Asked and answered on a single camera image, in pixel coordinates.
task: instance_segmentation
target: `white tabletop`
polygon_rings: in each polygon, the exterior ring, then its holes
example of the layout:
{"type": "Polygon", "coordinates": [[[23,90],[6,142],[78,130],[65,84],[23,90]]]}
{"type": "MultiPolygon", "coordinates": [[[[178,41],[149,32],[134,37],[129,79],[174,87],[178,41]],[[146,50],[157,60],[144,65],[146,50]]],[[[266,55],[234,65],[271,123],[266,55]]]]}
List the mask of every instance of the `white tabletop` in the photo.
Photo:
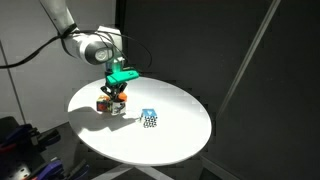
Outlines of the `white tabletop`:
{"type": "Polygon", "coordinates": [[[187,92],[163,81],[139,77],[128,81],[126,114],[96,111],[105,79],[81,88],[68,107],[69,122],[80,139],[110,159],[140,166],[181,162],[208,142],[211,121],[205,108],[187,92]],[[142,109],[154,109],[157,126],[138,122],[142,109]]]}

